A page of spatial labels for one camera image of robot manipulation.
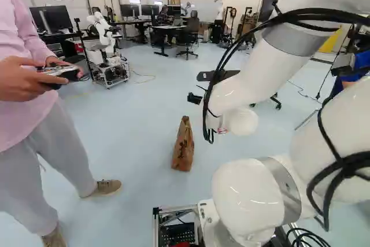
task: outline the game controller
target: game controller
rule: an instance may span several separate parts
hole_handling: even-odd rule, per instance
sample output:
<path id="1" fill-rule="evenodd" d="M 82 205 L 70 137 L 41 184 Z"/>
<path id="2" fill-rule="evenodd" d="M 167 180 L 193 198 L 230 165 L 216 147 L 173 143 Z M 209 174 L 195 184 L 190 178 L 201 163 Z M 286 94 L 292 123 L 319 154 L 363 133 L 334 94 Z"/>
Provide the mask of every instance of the game controller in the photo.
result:
<path id="1" fill-rule="evenodd" d="M 69 81 L 79 81 L 77 74 L 79 73 L 80 69 L 74 65 L 60 65 L 56 67 L 46 67 L 46 68 L 38 68 L 39 73 L 44 73 L 46 75 L 57 76 L 59 78 L 66 78 Z M 56 83 L 43 83 L 44 85 L 52 88 L 53 90 L 59 90 L 62 85 Z"/>

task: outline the person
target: person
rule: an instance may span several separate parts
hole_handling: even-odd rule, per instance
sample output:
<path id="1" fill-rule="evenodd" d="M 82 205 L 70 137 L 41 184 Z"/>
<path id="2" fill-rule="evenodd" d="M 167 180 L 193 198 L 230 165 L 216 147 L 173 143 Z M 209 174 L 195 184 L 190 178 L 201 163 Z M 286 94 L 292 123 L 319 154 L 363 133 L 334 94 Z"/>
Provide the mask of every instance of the person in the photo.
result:
<path id="1" fill-rule="evenodd" d="M 183 26 L 184 25 L 184 21 L 181 18 L 181 14 L 176 14 L 175 15 L 175 19 L 173 20 L 172 25 L 173 26 Z"/>
<path id="2" fill-rule="evenodd" d="M 164 5 L 161 9 L 160 14 L 157 17 L 158 25 L 170 25 L 172 23 L 169 16 L 167 15 L 167 12 L 168 12 L 168 6 Z"/>
<path id="3" fill-rule="evenodd" d="M 355 55 L 353 69 L 360 69 L 364 67 L 370 67 L 370 50 L 357 53 Z M 355 84 L 355 82 L 359 81 L 363 78 L 366 73 L 349 75 L 349 76 L 338 76 L 334 83 L 334 88 L 332 91 L 332 96 L 339 94 L 345 88 Z"/>
<path id="4" fill-rule="evenodd" d="M 74 185 L 80 198 L 116 192 L 121 182 L 94 180 L 72 120 L 47 85 L 68 80 L 35 70 L 68 63 L 40 40 L 21 0 L 0 4 L 0 211 L 39 235 L 44 246 L 65 247 L 57 211 L 43 196 L 37 154 Z"/>
<path id="5" fill-rule="evenodd" d="M 173 17 L 169 17 L 167 13 L 168 13 L 168 6 L 164 5 L 161 9 L 160 14 L 157 17 L 158 25 L 172 25 Z M 169 45 L 172 44 L 173 37 L 174 35 L 171 32 L 167 34 L 167 42 Z"/>

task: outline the black monitor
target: black monitor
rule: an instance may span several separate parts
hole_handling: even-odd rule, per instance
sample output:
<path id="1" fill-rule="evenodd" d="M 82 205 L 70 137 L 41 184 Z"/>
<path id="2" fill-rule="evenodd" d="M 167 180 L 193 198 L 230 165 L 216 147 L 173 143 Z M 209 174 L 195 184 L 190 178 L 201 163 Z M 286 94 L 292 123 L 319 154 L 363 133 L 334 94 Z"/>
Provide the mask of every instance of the black monitor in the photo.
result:
<path id="1" fill-rule="evenodd" d="M 123 4 L 121 5 L 121 14 L 123 17 L 135 17 L 140 16 L 140 10 L 138 5 L 133 4 Z"/>
<path id="2" fill-rule="evenodd" d="M 181 6 L 180 5 L 168 5 L 168 16 L 174 16 L 176 14 L 181 14 Z"/>
<path id="3" fill-rule="evenodd" d="M 31 7 L 29 10 L 39 30 L 46 30 L 40 11 L 44 13 L 45 20 L 53 33 L 62 29 L 73 28 L 66 6 Z"/>
<path id="4" fill-rule="evenodd" d="M 141 5 L 141 15 L 143 16 L 158 16 L 160 7 L 157 5 Z"/>
<path id="5" fill-rule="evenodd" d="M 272 3 L 274 1 L 278 0 L 263 0 L 261 10 L 260 10 L 260 16 L 258 18 L 258 21 L 263 23 L 264 21 L 269 20 L 272 11 L 274 10 L 274 7 L 272 6 Z"/>

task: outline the brown paper bag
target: brown paper bag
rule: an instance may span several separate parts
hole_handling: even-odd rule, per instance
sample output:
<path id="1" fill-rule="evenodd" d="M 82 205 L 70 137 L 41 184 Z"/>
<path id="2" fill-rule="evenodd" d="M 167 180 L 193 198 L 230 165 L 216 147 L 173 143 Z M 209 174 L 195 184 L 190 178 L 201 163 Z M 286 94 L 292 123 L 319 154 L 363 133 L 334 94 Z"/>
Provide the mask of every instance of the brown paper bag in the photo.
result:
<path id="1" fill-rule="evenodd" d="M 177 140 L 173 150 L 172 169 L 188 172 L 194 155 L 193 131 L 188 116 L 181 119 Z"/>

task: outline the light blue floor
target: light blue floor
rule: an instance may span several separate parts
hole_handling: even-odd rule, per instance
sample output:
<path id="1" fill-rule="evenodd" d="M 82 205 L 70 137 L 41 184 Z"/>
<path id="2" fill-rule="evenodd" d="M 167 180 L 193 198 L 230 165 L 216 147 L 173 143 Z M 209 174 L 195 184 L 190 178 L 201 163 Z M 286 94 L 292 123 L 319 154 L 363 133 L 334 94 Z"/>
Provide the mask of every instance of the light blue floor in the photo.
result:
<path id="1" fill-rule="evenodd" d="M 80 200 L 73 187 L 46 163 L 43 186 L 48 202 L 59 211 L 64 236 L 70 247 L 152 245 L 153 207 L 195 204 L 210 198 L 212 173 L 223 163 L 239 158 L 271 156 L 288 152 L 293 129 L 320 105 L 298 94 L 287 83 L 279 91 L 283 103 L 276 111 L 271 101 L 256 106 L 260 116 L 257 132 L 250 137 L 217 136 L 213 145 L 204 141 L 201 108 L 186 101 L 188 92 L 202 94 L 195 77 L 213 70 L 223 49 L 200 44 L 199 59 L 165 58 L 149 46 L 124 50 L 132 69 L 156 79 L 132 75 L 126 84 L 106 90 L 90 81 L 70 84 L 60 96 L 75 121 L 88 151 L 97 179 L 120 179 L 124 188 L 115 196 Z M 240 68 L 248 55 L 238 52 L 229 69 Z M 309 62 L 292 81 L 315 97 L 329 65 Z M 322 96 L 331 90 L 328 78 Z M 183 115 L 190 116 L 195 138 L 194 164 L 190 173 L 171 169 L 172 148 Z M 334 208 L 332 232 L 322 232 L 310 220 L 303 225 L 324 235 L 336 247 L 368 246 L 369 205 Z M 0 215 L 0 246 L 42 246 L 7 215 Z"/>

